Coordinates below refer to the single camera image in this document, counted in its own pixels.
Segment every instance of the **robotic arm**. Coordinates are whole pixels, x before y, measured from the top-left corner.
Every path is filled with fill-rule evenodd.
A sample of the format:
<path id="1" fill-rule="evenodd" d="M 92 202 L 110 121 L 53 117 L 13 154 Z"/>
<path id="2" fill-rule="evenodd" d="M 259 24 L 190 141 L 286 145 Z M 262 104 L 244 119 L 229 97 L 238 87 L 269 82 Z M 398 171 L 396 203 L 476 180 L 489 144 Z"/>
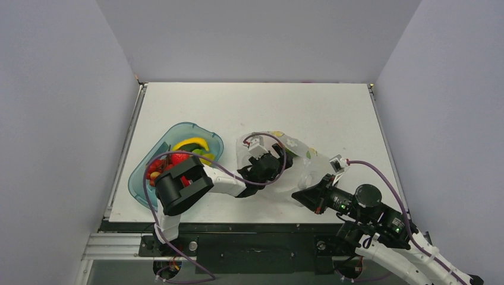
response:
<path id="1" fill-rule="evenodd" d="M 249 197 L 263 189 L 265 182 L 276 179 L 284 167 L 283 162 L 285 169 L 292 166 L 292 156 L 282 151 L 281 146 L 273 145 L 279 156 L 276 158 L 257 142 L 252 140 L 249 145 L 251 165 L 232 173 L 233 176 L 203 165 L 192 156 L 156 178 L 159 226 L 155 227 L 155 233 L 160 243 L 164 243 L 160 235 L 168 241 L 178 237 L 180 215 L 204 194 Z M 337 188 L 348 161 L 338 156 L 330 162 L 336 170 L 335 175 L 326 174 L 317 185 L 295 192 L 292 197 L 315 214 L 331 208 L 341 219 L 343 216 L 354 219 L 345 221 L 336 234 L 340 242 L 347 245 L 349 255 L 371 259 L 408 284 L 483 284 L 480 277 L 455 268 L 425 240 L 411 220 L 405 221 L 402 213 L 382 203 L 381 192 L 375 186 L 361 185 L 355 194 Z M 252 183 L 238 180 L 240 176 Z M 190 185 L 184 186 L 182 177 L 191 181 Z"/>

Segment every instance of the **blue plastic container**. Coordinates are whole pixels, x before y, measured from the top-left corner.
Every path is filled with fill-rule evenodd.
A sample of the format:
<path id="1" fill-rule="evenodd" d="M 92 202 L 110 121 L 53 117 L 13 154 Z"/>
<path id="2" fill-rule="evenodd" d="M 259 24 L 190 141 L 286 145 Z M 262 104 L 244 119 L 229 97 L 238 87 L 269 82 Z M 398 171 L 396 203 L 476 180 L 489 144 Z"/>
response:
<path id="1" fill-rule="evenodd" d="M 147 191 L 152 205 L 158 210 L 158 199 L 156 198 L 155 188 L 149 185 L 149 181 L 143 177 L 145 166 L 154 156 L 168 151 L 169 145 L 173 147 L 175 144 L 187 140 L 189 138 L 200 137 L 204 138 L 210 148 L 210 153 L 215 156 L 214 161 L 218 161 L 224 152 L 224 142 L 221 137 L 214 132 L 209 132 L 195 123 L 183 122 L 171 127 L 168 132 L 154 145 L 149 153 L 144 157 L 140 164 L 133 170 L 128 180 L 128 190 L 130 194 L 139 203 L 146 208 L 149 207 L 145 194 L 143 192 L 142 182 L 147 184 Z"/>

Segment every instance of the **gray floor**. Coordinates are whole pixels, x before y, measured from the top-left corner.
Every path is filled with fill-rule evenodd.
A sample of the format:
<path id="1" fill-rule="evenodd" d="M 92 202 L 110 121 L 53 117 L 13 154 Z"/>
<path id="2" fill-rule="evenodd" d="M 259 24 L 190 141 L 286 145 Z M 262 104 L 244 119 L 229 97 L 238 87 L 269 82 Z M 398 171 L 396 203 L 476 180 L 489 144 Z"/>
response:
<path id="1" fill-rule="evenodd" d="M 382 267 L 374 262 L 364 263 L 361 278 L 382 276 L 386 273 Z M 180 273 L 174 280 L 197 280 L 207 278 L 202 274 L 194 274 L 194 266 L 185 262 Z M 93 263 L 88 285 L 137 285 L 163 284 L 154 282 L 151 261 L 108 261 L 100 260 Z M 275 284 L 275 285 L 324 285 L 324 284 L 352 284 L 350 281 L 341 282 L 338 275 L 314 275 L 312 272 L 294 274 L 219 274 L 218 279 L 208 283 L 211 285 L 228 284 Z M 382 281 L 365 282 L 372 285 L 406 285 L 395 275 Z"/>

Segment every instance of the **screw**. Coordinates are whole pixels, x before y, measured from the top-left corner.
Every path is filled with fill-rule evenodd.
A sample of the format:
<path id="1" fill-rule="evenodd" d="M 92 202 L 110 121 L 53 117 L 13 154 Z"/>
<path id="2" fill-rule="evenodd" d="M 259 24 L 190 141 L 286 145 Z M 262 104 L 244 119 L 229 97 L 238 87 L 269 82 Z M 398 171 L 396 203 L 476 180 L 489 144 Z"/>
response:
<path id="1" fill-rule="evenodd" d="M 189 243 L 189 250 L 190 251 L 195 251 L 197 248 L 198 248 L 198 244 L 196 242 Z"/>
<path id="2" fill-rule="evenodd" d="M 320 251 L 323 251 L 324 249 L 326 249 L 326 243 L 323 242 L 322 240 L 320 242 L 317 242 L 317 248 L 320 250 Z"/>

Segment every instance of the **white table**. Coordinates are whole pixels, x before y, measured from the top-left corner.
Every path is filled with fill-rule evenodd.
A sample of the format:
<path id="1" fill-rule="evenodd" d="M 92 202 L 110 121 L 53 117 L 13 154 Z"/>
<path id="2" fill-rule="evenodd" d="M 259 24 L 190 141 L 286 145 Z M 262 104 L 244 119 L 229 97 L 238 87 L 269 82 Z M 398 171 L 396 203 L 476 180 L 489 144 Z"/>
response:
<path id="1" fill-rule="evenodd" d="M 130 195 L 128 178 L 159 138 L 172 125 L 185 121 L 222 137 L 225 151 L 219 162 L 231 170 L 237 167 L 235 142 L 240 135 L 253 131 L 282 131 L 329 157 L 342 154 L 373 163 L 397 189 L 365 84 L 149 83 L 109 221 L 153 222 L 150 211 Z M 350 167 L 340 180 L 339 188 L 353 193 L 364 183 L 377 186 L 382 191 L 383 202 L 399 210 L 386 185 L 365 166 Z M 340 223 L 332 210 L 315 215 L 306 208 L 289 202 L 274 202 L 259 194 L 244 199 L 207 194 L 182 215 L 181 221 Z"/>

